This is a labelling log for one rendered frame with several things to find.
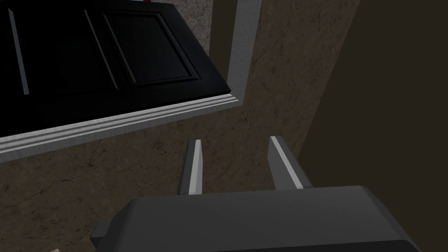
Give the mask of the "black panelled door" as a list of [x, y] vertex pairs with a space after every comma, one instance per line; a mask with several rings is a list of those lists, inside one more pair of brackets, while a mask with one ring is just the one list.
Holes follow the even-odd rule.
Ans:
[[0, 137], [230, 92], [173, 4], [0, 0]]

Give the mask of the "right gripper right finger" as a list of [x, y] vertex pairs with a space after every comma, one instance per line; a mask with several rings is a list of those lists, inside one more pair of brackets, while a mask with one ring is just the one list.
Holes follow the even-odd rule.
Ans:
[[281, 136], [269, 137], [267, 160], [276, 190], [313, 187]]

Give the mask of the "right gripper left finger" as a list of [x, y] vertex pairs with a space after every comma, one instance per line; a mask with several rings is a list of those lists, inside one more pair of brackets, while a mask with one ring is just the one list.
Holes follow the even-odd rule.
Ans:
[[201, 140], [188, 143], [178, 185], [178, 195], [203, 193], [203, 152]]

